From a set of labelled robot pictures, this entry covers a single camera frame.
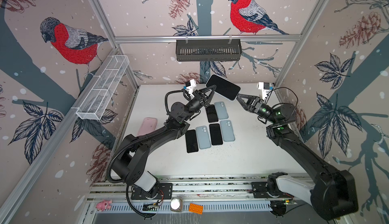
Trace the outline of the black phone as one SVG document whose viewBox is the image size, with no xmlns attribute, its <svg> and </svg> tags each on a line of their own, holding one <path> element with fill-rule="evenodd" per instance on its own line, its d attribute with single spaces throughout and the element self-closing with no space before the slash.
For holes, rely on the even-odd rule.
<svg viewBox="0 0 389 224">
<path fill-rule="evenodd" d="M 215 92 L 230 101 L 234 101 L 241 91 L 241 87 L 218 75 L 212 75 L 206 82 L 207 87 L 214 85 Z"/>
</svg>

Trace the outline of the large phone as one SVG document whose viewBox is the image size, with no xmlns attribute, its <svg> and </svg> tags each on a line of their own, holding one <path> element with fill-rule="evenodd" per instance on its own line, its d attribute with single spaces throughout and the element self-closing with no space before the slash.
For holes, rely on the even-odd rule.
<svg viewBox="0 0 389 224">
<path fill-rule="evenodd" d="M 233 125 L 232 125 L 230 120 L 220 121 L 220 128 L 221 128 L 221 133 L 222 133 L 222 139 L 224 142 L 235 141 Z"/>
</svg>

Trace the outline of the blue phone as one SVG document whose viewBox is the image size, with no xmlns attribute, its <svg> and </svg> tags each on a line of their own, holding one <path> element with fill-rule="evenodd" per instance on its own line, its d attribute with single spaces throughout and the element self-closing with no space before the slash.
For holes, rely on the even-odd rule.
<svg viewBox="0 0 389 224">
<path fill-rule="evenodd" d="M 221 128 L 219 123 L 209 125 L 211 144 L 213 146 L 223 145 L 223 139 L 221 134 Z"/>
</svg>

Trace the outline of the black phone table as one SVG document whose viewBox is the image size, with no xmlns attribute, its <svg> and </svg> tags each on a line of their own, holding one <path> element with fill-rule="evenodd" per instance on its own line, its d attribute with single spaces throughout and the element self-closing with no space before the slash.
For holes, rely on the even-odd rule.
<svg viewBox="0 0 389 224">
<path fill-rule="evenodd" d="M 187 153 L 194 153 L 199 151 L 197 136 L 195 130 L 188 130 L 185 134 L 186 151 Z"/>
</svg>

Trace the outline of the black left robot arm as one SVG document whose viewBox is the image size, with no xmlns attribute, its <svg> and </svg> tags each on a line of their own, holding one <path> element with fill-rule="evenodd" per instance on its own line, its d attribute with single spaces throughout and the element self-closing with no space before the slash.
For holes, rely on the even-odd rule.
<svg viewBox="0 0 389 224">
<path fill-rule="evenodd" d="M 210 106 L 215 91 L 215 85 L 195 90 L 187 104 L 175 102 L 170 107 L 169 95 L 181 93 L 187 97 L 189 93 L 184 89 L 166 93 L 164 106 L 168 119 L 164 126 L 138 137 L 126 136 L 107 165 L 106 179 L 111 183 L 137 186 L 145 192 L 158 191 L 158 179 L 145 171 L 149 155 L 164 144 L 184 136 L 190 126 L 188 121 L 194 119 L 201 108 Z"/>
</svg>

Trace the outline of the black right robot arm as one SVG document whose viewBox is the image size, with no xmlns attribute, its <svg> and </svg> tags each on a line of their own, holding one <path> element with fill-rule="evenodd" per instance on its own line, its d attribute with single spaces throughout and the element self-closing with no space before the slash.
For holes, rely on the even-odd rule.
<svg viewBox="0 0 389 224">
<path fill-rule="evenodd" d="M 359 209 L 354 177 L 346 170 L 340 171 L 326 163 L 300 137 L 289 128 L 296 120 L 296 106 L 281 103 L 270 107 L 258 96 L 238 94 L 242 108 L 256 114 L 266 127 L 267 137 L 285 150 L 311 177 L 313 184 L 295 179 L 284 172 L 270 174 L 267 193 L 272 197 L 289 194 L 313 207 L 324 220 L 330 221 Z"/>
</svg>

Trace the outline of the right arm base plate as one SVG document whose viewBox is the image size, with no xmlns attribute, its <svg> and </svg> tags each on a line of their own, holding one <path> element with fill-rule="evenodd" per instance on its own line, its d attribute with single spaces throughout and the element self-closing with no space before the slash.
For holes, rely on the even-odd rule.
<svg viewBox="0 0 389 224">
<path fill-rule="evenodd" d="M 251 183 L 254 199 L 265 199 L 265 198 L 277 198 L 278 196 L 272 195 L 267 189 L 267 182 L 257 181 Z"/>
</svg>

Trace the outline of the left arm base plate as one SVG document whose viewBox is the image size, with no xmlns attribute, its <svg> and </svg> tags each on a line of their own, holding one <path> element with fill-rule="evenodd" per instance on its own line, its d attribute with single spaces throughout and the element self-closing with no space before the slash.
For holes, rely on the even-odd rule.
<svg viewBox="0 0 389 224">
<path fill-rule="evenodd" d="M 131 192 L 131 200 L 171 200 L 172 192 L 172 183 L 157 182 L 149 191 L 135 185 Z"/>
</svg>

